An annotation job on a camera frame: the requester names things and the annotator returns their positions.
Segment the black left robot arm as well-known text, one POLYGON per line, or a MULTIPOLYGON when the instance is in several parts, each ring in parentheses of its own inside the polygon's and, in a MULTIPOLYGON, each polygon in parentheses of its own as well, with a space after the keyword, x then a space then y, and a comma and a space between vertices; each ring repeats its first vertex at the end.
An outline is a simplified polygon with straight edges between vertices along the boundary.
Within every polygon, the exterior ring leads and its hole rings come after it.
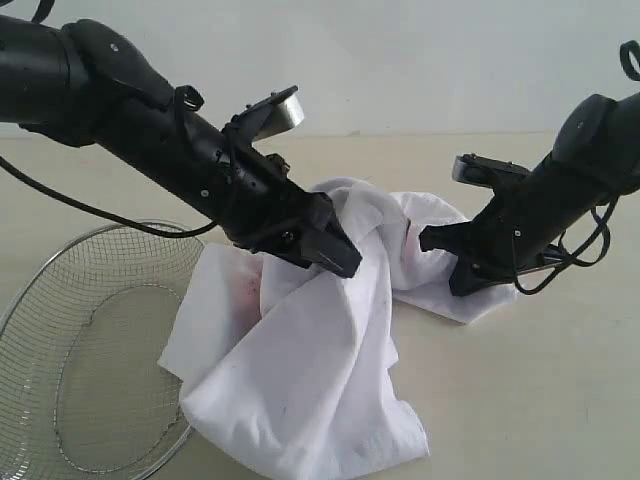
POLYGON ((324 193, 255 142, 303 118, 295 87, 217 129, 191 86, 175 87, 124 36, 82 19, 52 28, 1 19, 1 119, 71 147, 99 145, 204 215, 237 247, 352 277, 361 254, 324 193))

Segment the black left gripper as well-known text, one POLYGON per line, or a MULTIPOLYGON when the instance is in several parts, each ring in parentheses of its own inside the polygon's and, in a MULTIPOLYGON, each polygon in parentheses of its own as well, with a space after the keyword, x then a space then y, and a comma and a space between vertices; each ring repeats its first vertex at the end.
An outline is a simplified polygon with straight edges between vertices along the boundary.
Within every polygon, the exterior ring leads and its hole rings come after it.
POLYGON ((265 156, 234 134, 201 137, 199 174, 199 210, 235 246, 344 279, 356 274, 362 255, 333 201, 290 180, 280 155, 265 156))

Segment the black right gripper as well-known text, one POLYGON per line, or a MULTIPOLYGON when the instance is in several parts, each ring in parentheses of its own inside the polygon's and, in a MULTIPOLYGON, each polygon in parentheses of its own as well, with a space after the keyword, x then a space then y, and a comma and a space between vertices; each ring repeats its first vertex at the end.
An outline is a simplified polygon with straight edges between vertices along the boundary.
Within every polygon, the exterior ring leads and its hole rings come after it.
POLYGON ((472 221, 425 226, 420 248, 460 258, 449 289, 453 296, 469 296, 512 284, 535 270, 551 268, 558 275, 574 256, 552 242, 589 210, 588 178, 573 172, 531 172, 512 189, 494 193, 472 221))

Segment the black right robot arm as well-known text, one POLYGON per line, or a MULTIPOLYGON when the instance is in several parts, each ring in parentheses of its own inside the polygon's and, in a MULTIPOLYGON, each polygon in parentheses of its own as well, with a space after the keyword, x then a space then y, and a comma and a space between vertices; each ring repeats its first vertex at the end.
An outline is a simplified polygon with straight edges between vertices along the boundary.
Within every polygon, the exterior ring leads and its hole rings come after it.
POLYGON ((472 220, 427 226, 419 236, 423 251, 456 257, 451 294, 517 285, 524 274, 548 270, 532 290, 538 293, 568 267, 587 267, 580 256, 596 239, 608 251, 615 206, 639 189, 639 98, 595 94, 584 100, 533 170, 464 154, 452 177, 489 188, 493 197, 472 220))

